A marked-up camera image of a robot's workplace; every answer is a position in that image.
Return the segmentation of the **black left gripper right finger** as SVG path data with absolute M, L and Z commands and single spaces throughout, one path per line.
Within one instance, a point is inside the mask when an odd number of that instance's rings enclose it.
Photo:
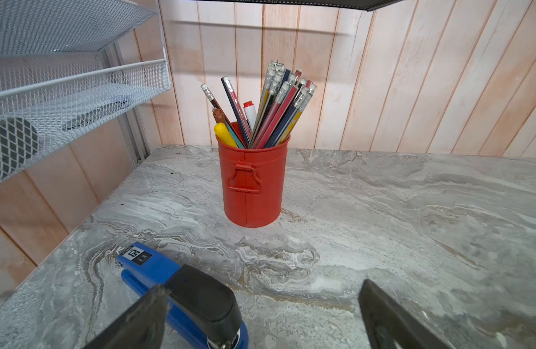
M 372 348 L 448 347 L 370 279 L 362 283 L 358 302 Z

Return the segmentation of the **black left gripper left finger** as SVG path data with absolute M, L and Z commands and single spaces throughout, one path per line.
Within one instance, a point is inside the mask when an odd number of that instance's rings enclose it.
M 85 348 L 160 348 L 168 294 L 164 286 L 153 286 Z

